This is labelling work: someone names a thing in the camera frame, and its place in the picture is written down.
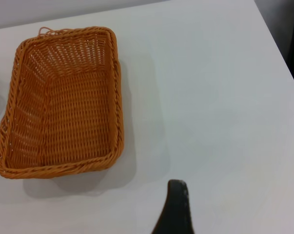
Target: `basket rim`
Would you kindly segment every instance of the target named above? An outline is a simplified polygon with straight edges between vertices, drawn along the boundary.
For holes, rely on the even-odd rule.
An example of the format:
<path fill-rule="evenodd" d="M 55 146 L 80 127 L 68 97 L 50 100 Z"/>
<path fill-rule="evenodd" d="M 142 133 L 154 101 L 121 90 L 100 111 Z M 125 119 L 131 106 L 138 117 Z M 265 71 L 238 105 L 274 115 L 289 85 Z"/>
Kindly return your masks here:
<path fill-rule="evenodd" d="M 112 56 L 112 63 L 111 67 L 114 73 L 114 79 L 120 81 L 120 64 L 118 60 L 118 48 L 117 48 L 117 39 L 114 32 L 106 27 L 87 27 L 87 28 L 78 28 L 78 29 L 65 29 L 65 30 L 56 30 L 54 35 L 38 35 L 37 37 L 26 39 L 23 41 L 16 50 L 14 66 L 12 71 L 12 78 L 10 82 L 10 89 L 8 94 L 8 101 L 5 110 L 5 114 L 0 122 L 0 175 L 5 178 L 53 178 L 63 175 L 71 175 L 71 174 L 78 174 L 87 171 L 94 171 L 94 170 L 104 170 L 106 168 L 111 167 L 116 159 L 120 156 L 123 147 L 124 147 L 124 132 L 123 132 L 123 114 L 122 114 L 122 98 L 121 98 L 121 83 L 119 82 L 118 86 L 116 87 L 116 94 L 117 98 L 115 99 L 116 102 L 116 115 L 117 115 L 117 143 L 116 147 L 111 149 L 110 153 L 105 156 L 81 160 L 78 162 L 72 163 L 65 163 L 59 165 L 50 165 L 50 166 L 39 166 L 39 167 L 28 167 L 22 169 L 15 169 L 9 168 L 6 166 L 6 155 L 8 153 L 7 146 L 8 141 L 11 133 L 12 123 L 14 121 L 13 113 L 15 110 L 16 99 L 17 99 L 17 92 L 16 90 L 19 89 L 20 86 L 20 69 L 17 73 L 17 82 L 13 82 L 13 75 L 15 72 L 15 67 L 17 63 L 22 64 L 23 58 L 25 56 L 25 51 L 31 46 L 31 44 L 39 41 L 46 41 L 46 40 L 53 40 L 53 39 L 60 39 L 65 37 L 70 37 L 71 34 L 74 32 L 75 36 L 83 35 L 85 33 L 94 33 L 102 31 L 110 35 L 110 49 L 111 49 L 111 56 Z"/>

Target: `rectangular basket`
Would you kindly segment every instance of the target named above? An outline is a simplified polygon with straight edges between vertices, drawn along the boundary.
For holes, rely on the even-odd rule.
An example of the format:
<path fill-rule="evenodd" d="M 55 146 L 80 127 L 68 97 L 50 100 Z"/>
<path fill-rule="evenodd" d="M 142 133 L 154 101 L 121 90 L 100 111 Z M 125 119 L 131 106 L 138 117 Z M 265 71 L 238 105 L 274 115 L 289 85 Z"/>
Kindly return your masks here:
<path fill-rule="evenodd" d="M 0 123 L 0 175 L 109 168 L 124 146 L 116 36 L 104 27 L 41 29 L 16 51 Z"/>

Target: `orange wicker basket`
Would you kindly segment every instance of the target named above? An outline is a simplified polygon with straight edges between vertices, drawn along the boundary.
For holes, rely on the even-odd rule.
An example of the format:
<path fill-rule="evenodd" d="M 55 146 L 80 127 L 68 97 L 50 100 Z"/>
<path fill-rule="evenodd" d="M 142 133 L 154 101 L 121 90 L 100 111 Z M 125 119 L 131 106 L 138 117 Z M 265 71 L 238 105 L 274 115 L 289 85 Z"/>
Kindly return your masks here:
<path fill-rule="evenodd" d="M 16 51 L 0 123 L 0 175 L 109 168 L 124 146 L 116 36 L 104 27 L 41 29 Z"/>

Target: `white tabletop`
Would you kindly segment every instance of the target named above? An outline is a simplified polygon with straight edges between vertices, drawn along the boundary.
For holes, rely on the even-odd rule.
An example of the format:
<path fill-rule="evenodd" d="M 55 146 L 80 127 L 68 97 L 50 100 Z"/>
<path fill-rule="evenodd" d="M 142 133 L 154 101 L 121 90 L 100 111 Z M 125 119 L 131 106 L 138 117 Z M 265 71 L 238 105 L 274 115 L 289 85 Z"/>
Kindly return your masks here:
<path fill-rule="evenodd" d="M 171 0 L 0 29 L 0 119 L 14 53 L 41 26 L 111 28 L 125 149 L 109 170 L 0 177 L 0 233 L 149 234 L 183 179 L 198 234 L 294 234 L 294 81 L 252 0 Z"/>

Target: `gray wall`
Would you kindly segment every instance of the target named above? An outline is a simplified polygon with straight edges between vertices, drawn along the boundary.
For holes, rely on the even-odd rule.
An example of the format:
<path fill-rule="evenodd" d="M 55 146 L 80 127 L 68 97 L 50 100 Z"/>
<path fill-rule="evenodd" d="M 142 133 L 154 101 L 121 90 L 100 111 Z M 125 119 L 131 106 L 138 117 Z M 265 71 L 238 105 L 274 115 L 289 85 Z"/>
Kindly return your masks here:
<path fill-rule="evenodd" d="M 161 0 L 0 0 L 0 28 L 157 1 Z"/>
<path fill-rule="evenodd" d="M 255 3 L 286 59 L 294 26 L 294 0 L 255 0 Z"/>

